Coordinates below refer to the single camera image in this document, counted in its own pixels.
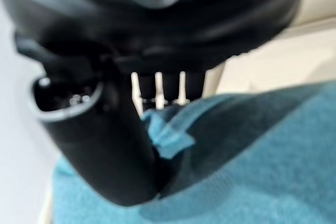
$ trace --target white wall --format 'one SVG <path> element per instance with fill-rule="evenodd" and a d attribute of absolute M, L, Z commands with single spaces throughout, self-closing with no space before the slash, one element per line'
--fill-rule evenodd
<path fill-rule="evenodd" d="M 15 53 L 1 3 L 0 24 L 0 223 L 36 224 L 57 152 L 26 106 L 41 68 Z"/>

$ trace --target teal fabric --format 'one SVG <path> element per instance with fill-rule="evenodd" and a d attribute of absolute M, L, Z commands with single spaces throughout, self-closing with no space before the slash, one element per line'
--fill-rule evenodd
<path fill-rule="evenodd" d="M 236 94 L 143 117 L 160 154 L 182 160 L 161 198 L 123 208 L 62 159 L 55 224 L 336 223 L 336 84 Z"/>

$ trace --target black plastic housing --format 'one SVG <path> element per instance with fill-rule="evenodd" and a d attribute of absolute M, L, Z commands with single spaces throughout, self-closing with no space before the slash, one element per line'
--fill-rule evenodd
<path fill-rule="evenodd" d="M 125 0 L 4 0 L 20 34 L 55 48 L 94 41 L 122 72 L 198 72 L 269 41 L 300 0 L 184 0 L 148 9 Z"/>

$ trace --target cylindrical tube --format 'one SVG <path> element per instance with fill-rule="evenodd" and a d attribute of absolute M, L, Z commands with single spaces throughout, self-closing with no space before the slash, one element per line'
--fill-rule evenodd
<path fill-rule="evenodd" d="M 70 164 L 99 194 L 121 206 L 155 197 L 155 155 L 131 90 L 99 83 L 89 101 L 48 109 L 50 91 L 33 85 L 33 110 Z"/>

